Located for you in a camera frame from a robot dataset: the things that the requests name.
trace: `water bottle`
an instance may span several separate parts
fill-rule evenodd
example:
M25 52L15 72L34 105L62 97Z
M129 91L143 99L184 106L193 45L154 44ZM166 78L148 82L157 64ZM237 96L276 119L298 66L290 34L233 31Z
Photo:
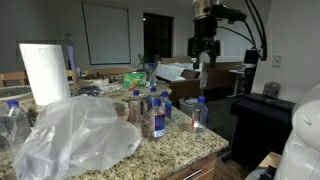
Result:
M156 72L154 70L154 63L149 63L146 72L146 87L152 86L156 86Z
M19 107L19 101L7 101L8 111L1 118L1 135L10 143L13 150L17 150L31 133L31 125L27 115Z
M161 108L161 100L154 99L154 107L150 112L149 128L152 138L159 138L165 134L165 112Z
M129 122L133 125L137 125L137 123L141 120L141 101L139 99L139 90L132 91L132 97L129 102Z
M169 94L167 91L162 92L161 107L165 110L166 120L171 119L172 102L169 99Z
M193 106L192 130L195 132L201 132L207 126L208 108L204 103L205 97L199 96L198 103Z
M157 98L156 87L153 86L150 88L150 94L147 96L147 112L150 112L153 107L153 101Z

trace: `plastic bag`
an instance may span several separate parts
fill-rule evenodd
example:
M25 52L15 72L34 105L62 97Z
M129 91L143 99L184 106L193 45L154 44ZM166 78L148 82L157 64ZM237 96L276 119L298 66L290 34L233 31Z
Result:
M18 179L64 179L86 170L106 170L134 153L141 133L127 118L127 103L78 96L49 104L17 152Z

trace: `wooden cabinet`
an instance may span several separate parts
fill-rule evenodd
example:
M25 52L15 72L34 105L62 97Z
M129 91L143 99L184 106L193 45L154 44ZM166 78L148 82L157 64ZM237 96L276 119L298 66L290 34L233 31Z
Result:
M209 157L200 160L199 162L183 169L176 174L168 177L168 180L177 179L195 179L195 180L210 180L213 179L214 168L216 164L217 153L210 155Z

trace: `granite countertop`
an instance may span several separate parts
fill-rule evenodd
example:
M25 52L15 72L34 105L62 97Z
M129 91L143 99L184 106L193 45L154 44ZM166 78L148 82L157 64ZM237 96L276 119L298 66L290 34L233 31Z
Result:
M158 92L168 90L164 86L157 88ZM117 100L128 98L119 92L121 90L105 96ZM22 104L35 112L41 111L41 108L35 106L30 99L24 100ZM172 120L166 126L165 136L157 140L149 139L144 134L146 122L147 119L144 117L139 124L138 128L142 131L143 139L130 157L124 158L109 170L87 171L83 175L68 179L164 179L228 146L228 141L209 129L204 129L199 134L193 133L191 118L174 107ZM0 153L0 179L15 179L12 159L5 158L8 153L10 154L10 152Z

